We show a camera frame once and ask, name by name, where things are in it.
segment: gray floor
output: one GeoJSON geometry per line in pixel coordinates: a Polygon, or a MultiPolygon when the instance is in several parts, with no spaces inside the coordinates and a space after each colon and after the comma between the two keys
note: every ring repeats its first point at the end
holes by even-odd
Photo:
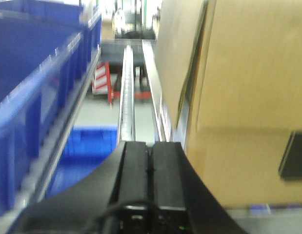
{"type": "MultiPolygon", "coordinates": [[[[120,100],[108,104],[107,95],[93,95],[89,91],[75,121],[75,126],[117,126],[120,100]]],[[[136,141],[154,143],[152,101],[135,100],[136,141]]]]}

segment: cardboard box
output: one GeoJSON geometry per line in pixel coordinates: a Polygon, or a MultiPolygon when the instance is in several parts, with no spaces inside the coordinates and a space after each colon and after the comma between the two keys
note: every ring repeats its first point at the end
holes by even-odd
{"type": "Polygon", "coordinates": [[[195,22],[199,25],[202,2],[193,1],[192,8],[182,0],[164,1],[164,30],[160,28],[155,54],[175,125],[184,99],[180,83],[186,87],[189,80],[179,71],[176,76],[176,69],[183,64],[187,74],[194,71],[187,155],[223,206],[302,202],[302,181],[284,181],[278,174],[291,132],[302,131],[302,1],[209,1],[201,39],[194,36],[184,45],[166,27],[177,22],[192,29],[195,22]],[[193,19],[170,14],[172,22],[166,22],[169,10],[164,7],[169,4],[192,12],[193,19]],[[171,47],[160,53],[165,48],[161,43],[171,47]],[[200,52],[191,60],[173,49],[182,46],[200,52]],[[168,60],[167,54],[183,62],[168,60]]]}

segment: metal bar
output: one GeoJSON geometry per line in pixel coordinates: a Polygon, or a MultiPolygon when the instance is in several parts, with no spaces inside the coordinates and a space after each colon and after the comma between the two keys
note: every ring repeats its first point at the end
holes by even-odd
{"type": "Polygon", "coordinates": [[[165,132],[165,127],[163,124],[163,120],[161,118],[161,109],[162,109],[161,82],[154,62],[154,53],[153,53],[151,42],[147,40],[143,40],[142,49],[144,54],[147,77],[149,80],[151,94],[152,94],[154,117],[155,117],[155,124],[156,124],[155,134],[157,135],[159,141],[169,141],[170,139],[168,139],[168,134],[165,132]]]}
{"type": "Polygon", "coordinates": [[[128,45],[123,53],[118,143],[136,139],[134,95],[133,51],[128,45]]]}

